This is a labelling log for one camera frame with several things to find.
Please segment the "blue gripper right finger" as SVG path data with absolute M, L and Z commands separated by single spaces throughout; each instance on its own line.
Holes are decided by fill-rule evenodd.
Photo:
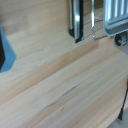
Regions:
M 118 119 L 119 120 L 123 120 L 123 111 L 124 111 L 124 106 L 125 106 L 125 102 L 126 102 L 126 99 L 127 99 L 127 95 L 128 95 L 128 80 L 127 80 L 127 88 L 126 88 L 126 93 L 125 93 L 124 101 L 123 101 L 120 113 L 118 115 Z

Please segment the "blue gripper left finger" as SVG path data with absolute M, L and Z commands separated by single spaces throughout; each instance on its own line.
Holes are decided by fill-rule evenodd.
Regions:
M 16 60 L 16 54 L 10 46 L 0 25 L 0 73 L 10 70 Z

